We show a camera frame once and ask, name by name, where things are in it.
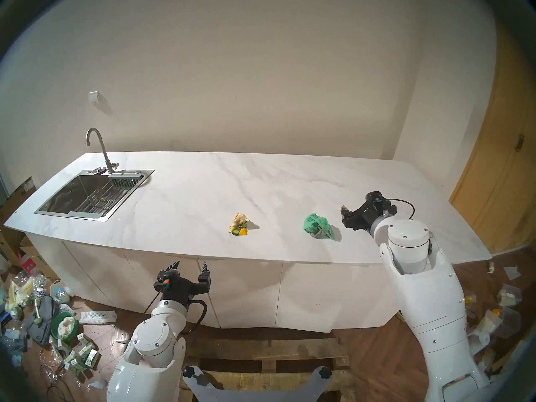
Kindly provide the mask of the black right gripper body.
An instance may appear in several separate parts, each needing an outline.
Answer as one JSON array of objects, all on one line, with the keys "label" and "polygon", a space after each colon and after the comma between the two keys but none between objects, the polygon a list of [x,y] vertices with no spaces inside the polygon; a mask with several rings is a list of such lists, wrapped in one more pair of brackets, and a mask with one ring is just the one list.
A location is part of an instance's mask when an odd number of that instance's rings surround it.
[{"label": "black right gripper body", "polygon": [[356,211],[354,230],[373,233],[380,222],[395,215],[396,205],[394,204],[363,204]]}]

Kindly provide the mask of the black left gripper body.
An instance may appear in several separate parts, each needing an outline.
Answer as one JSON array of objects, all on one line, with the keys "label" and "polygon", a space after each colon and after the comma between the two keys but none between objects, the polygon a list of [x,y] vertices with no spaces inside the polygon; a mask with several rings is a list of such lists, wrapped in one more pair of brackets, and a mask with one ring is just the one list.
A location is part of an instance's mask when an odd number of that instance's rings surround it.
[{"label": "black left gripper body", "polygon": [[178,302],[181,305],[189,305],[190,300],[210,291],[211,281],[199,281],[194,283],[180,276],[178,272],[165,272],[161,270],[153,287],[157,293],[161,293],[160,300]]}]

